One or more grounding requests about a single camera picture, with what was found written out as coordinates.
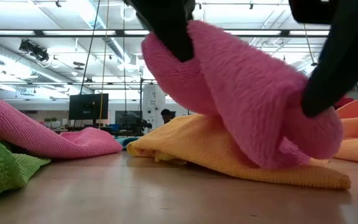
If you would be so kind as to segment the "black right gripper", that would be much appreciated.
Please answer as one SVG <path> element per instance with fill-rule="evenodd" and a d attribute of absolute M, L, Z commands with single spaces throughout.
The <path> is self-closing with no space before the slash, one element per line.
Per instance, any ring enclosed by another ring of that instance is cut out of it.
<path fill-rule="evenodd" d="M 305 88 L 301 107 L 315 117 L 358 82 L 358 0 L 289 0 L 298 23 L 328 24 L 328 37 Z"/>

